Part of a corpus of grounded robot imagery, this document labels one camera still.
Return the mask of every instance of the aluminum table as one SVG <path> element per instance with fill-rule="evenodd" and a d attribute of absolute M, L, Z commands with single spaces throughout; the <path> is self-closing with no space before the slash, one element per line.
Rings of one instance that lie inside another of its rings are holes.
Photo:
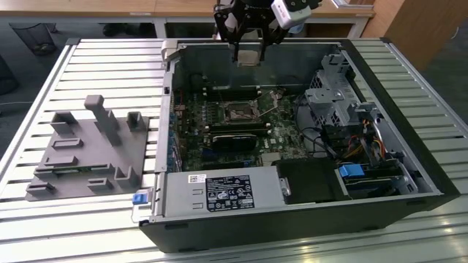
<path fill-rule="evenodd" d="M 106 97 L 117 117 L 151 118 L 143 187 L 155 183 L 163 74 L 162 39 L 83 39 L 67 45 L 0 162 L 0 262 L 441 262 L 468 255 L 468 128 L 395 46 L 354 41 L 462 197 L 383 230 L 166 254 L 138 229 L 133 195 L 29 202 L 26 188 L 54 129 L 55 111 L 85 109 Z M 363 82 L 358 82 L 370 101 Z"/>

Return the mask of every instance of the power supply label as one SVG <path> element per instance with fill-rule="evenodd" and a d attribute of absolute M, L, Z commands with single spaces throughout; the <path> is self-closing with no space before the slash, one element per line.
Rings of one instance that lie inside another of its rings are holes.
<path fill-rule="evenodd" d="M 207 209 L 210 212 L 255 208 L 249 175 L 207 178 Z"/>

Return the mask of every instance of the robotic arm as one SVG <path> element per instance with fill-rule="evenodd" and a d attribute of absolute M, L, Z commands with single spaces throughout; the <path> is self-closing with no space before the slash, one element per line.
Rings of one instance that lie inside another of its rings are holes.
<path fill-rule="evenodd" d="M 305 23 L 322 0 L 218 0 L 215 22 L 222 41 L 234 45 L 233 60 L 238 61 L 239 42 L 250 30 L 262 30 L 261 61 L 274 43 L 281 44 L 290 28 Z"/>

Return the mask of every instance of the blue latch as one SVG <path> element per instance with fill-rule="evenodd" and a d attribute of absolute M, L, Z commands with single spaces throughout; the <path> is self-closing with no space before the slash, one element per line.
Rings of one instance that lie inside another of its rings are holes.
<path fill-rule="evenodd" d="M 342 177 L 365 176 L 363 167 L 361 164 L 346 164 L 339 168 L 339 174 Z"/>
<path fill-rule="evenodd" d="M 133 198 L 134 205 L 147 204 L 149 203 L 149 194 L 147 193 L 137 193 Z"/>

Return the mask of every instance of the barcode sticker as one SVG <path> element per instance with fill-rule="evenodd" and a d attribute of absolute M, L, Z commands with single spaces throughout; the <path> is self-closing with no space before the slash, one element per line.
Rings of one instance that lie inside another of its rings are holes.
<path fill-rule="evenodd" d="M 131 15 L 153 15 L 151 13 L 131 12 Z"/>
<path fill-rule="evenodd" d="M 195 182 L 206 182 L 207 175 L 206 174 L 191 174 L 189 176 L 189 183 L 193 184 Z"/>

